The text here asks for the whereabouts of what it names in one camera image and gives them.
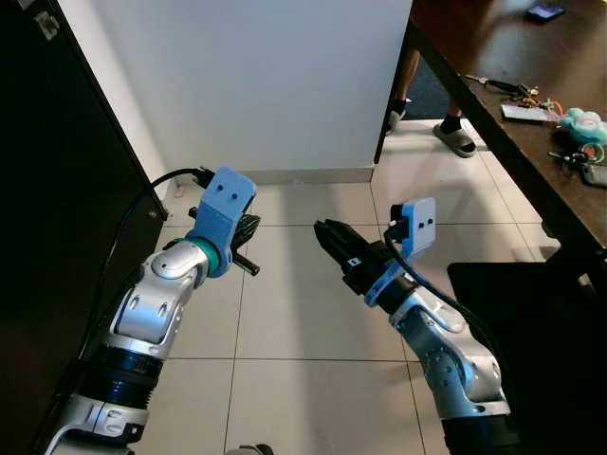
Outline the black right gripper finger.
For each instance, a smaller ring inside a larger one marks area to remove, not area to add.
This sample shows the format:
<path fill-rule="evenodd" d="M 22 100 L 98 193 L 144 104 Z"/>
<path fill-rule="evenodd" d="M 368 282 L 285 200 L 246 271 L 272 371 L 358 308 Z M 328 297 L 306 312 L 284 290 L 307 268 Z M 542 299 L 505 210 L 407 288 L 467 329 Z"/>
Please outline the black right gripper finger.
<path fill-rule="evenodd" d="M 318 244 L 326 255 L 337 262 L 342 276 L 348 273 L 347 261 L 350 260 L 350 226 L 343 222 L 315 222 L 315 235 Z"/>
<path fill-rule="evenodd" d="M 376 253 L 360 234 L 345 222 L 321 221 L 321 248 L 333 259 L 374 259 Z"/>

